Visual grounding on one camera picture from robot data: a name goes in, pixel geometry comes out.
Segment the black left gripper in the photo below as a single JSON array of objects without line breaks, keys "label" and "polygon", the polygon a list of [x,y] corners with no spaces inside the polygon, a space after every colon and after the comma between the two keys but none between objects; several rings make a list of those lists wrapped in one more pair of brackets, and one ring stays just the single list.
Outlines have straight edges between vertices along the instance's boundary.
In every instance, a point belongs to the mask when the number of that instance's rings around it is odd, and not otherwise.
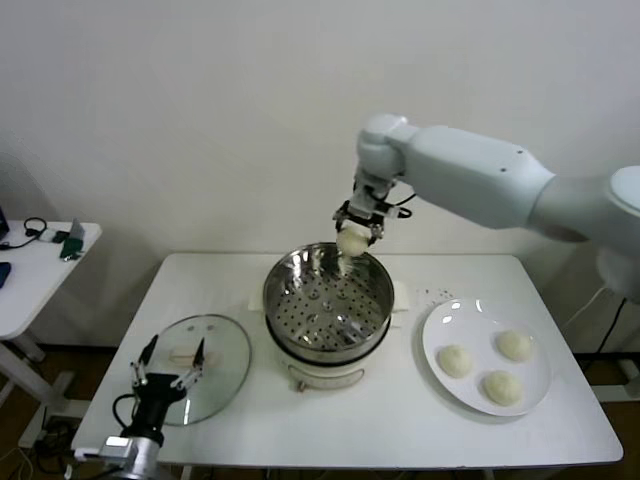
[{"label": "black left gripper", "polygon": [[191,367],[183,374],[150,373],[148,366],[155,350],[159,335],[154,335],[143,348],[138,359],[130,363],[132,387],[138,399],[138,407],[130,425],[122,430],[125,438],[140,437],[155,443],[163,443],[162,427],[170,406],[183,400],[186,391],[195,385],[203,375],[205,354],[204,339],[195,351]]}]

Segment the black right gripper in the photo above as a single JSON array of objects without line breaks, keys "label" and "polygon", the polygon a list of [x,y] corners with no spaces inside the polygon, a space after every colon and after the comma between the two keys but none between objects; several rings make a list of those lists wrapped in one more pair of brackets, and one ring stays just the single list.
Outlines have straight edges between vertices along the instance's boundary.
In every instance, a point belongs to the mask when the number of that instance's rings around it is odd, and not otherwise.
[{"label": "black right gripper", "polygon": [[386,202],[374,201],[371,205],[363,207],[352,200],[346,200],[333,215],[335,230],[340,233],[345,222],[369,226],[368,245],[372,246],[384,237],[384,219],[387,213],[388,204]]}]

